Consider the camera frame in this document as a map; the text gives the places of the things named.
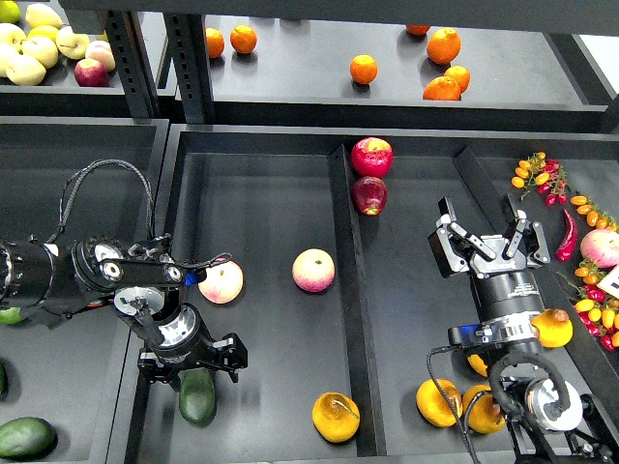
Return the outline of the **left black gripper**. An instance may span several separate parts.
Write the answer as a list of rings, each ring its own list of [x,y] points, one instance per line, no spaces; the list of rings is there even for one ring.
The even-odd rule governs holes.
[[[207,367],[223,371],[236,384],[238,371],[248,367],[248,349],[236,333],[228,333],[221,340],[198,334],[175,346],[155,345],[154,353],[139,351],[140,374],[149,384],[159,382],[174,391],[181,389],[179,371],[182,370]]]

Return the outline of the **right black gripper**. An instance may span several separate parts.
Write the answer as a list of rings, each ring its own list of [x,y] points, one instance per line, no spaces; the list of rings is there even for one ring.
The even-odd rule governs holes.
[[[457,223],[453,203],[448,196],[438,201],[440,217],[427,237],[440,274],[450,277],[468,273],[478,279],[537,269],[550,262],[545,231],[533,221],[509,194],[502,199],[502,212],[508,220],[503,236],[467,232]]]

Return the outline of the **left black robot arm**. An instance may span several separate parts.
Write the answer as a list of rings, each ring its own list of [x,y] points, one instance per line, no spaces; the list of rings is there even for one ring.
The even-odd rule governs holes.
[[[47,241],[2,242],[2,309],[16,307],[21,318],[54,328],[79,313],[109,307],[143,341],[137,366],[147,382],[179,390],[181,372],[199,367],[224,371],[236,381],[248,365],[246,346],[235,333],[213,338],[198,309],[185,300],[189,285],[222,270],[231,255],[223,252],[197,263],[175,260],[170,235],[155,233],[147,179],[141,181],[147,199],[146,240],[125,244],[100,236],[57,245],[82,183],[108,165],[136,170],[121,159],[91,162],[65,184],[57,229]]]

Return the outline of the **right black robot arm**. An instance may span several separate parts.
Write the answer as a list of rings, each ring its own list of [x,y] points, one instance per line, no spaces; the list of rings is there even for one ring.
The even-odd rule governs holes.
[[[440,352],[478,355],[489,394],[505,420],[517,463],[615,463],[618,441],[593,396],[580,394],[542,354],[532,320],[544,304],[534,270],[550,255],[544,229],[510,197],[504,234],[477,237],[458,222],[451,200],[438,202],[428,242],[440,274],[466,274],[478,322],[452,327]]]

